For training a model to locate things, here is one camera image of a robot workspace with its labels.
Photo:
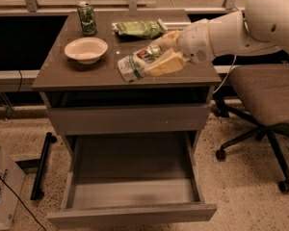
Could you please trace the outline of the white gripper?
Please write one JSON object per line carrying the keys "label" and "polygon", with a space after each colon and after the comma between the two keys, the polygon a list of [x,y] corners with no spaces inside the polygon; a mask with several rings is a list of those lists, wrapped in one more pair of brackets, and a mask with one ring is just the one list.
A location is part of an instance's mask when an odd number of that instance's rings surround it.
{"label": "white gripper", "polygon": [[179,71],[188,59],[193,64],[212,62],[215,59],[209,36],[208,19],[191,23],[183,29],[182,33],[178,30],[166,33],[151,44],[158,45],[165,53],[144,68],[144,73],[148,76],[161,76]]}

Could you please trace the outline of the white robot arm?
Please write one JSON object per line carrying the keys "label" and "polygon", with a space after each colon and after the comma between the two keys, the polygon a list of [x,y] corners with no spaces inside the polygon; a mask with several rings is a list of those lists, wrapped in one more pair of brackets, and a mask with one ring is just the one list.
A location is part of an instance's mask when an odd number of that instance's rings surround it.
{"label": "white robot arm", "polygon": [[149,76],[204,64],[224,55],[289,55],[289,0],[248,0],[243,11],[202,19],[155,41],[162,56],[144,69]]}

